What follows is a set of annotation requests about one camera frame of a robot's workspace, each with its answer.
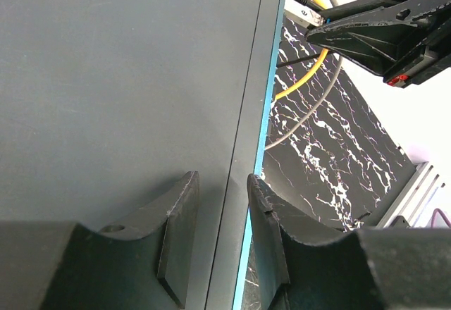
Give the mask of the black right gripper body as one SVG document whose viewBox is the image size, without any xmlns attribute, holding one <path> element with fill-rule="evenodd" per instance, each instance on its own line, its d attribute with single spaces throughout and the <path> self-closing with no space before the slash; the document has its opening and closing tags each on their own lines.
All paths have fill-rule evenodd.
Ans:
<svg viewBox="0 0 451 310">
<path fill-rule="evenodd" d="M 426 32 L 413 47 L 402 47 L 401 59 L 383 76 L 391 87 L 420 85 L 450 67 L 450 19 Z"/>
</svg>

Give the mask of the dark grey network switch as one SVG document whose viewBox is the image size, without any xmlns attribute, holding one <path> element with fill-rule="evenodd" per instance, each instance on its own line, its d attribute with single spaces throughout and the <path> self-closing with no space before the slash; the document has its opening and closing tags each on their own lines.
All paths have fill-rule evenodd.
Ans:
<svg viewBox="0 0 451 310">
<path fill-rule="evenodd" d="M 199 174 L 184 309 L 231 309 L 284 0 L 1 0 L 1 223 L 90 230 Z"/>
</svg>

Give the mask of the silver transceiver module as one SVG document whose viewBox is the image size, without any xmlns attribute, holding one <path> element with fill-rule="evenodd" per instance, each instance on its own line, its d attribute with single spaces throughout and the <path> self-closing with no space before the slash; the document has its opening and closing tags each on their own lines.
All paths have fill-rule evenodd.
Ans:
<svg viewBox="0 0 451 310">
<path fill-rule="evenodd" d="M 307 29 L 320 27 L 326 22 L 317 12 L 295 0 L 285 0 L 284 15 L 287 19 Z"/>
</svg>

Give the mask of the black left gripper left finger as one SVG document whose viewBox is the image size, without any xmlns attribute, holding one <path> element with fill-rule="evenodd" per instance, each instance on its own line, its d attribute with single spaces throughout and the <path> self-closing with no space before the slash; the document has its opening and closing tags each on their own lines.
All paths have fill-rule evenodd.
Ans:
<svg viewBox="0 0 451 310">
<path fill-rule="evenodd" d="M 73 221 L 1 223 L 2 309 L 184 309 L 199 174 L 99 231 Z"/>
</svg>

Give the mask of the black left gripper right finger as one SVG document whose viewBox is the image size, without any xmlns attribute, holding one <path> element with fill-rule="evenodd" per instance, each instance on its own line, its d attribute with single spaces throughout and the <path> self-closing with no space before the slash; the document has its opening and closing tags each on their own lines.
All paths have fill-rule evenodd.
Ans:
<svg viewBox="0 0 451 310">
<path fill-rule="evenodd" d="M 340 232 L 247 178 L 263 309 L 449 309 L 450 231 Z"/>
</svg>

